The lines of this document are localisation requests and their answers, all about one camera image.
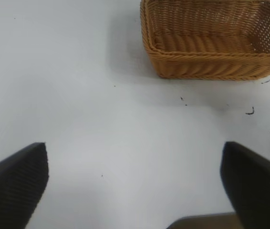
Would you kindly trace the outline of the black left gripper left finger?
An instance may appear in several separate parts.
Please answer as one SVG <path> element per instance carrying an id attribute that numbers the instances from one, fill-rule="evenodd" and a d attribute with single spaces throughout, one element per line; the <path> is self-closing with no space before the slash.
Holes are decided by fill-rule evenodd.
<path id="1" fill-rule="evenodd" d="M 49 180 L 45 143 L 30 144 L 0 161 L 0 229 L 24 229 Z"/>

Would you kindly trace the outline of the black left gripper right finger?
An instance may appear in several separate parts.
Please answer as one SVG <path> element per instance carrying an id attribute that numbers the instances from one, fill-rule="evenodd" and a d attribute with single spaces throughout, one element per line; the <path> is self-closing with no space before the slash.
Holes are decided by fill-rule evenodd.
<path id="1" fill-rule="evenodd" d="M 245 229 L 270 229 L 270 161 L 237 142 L 226 142 L 220 176 Z"/>

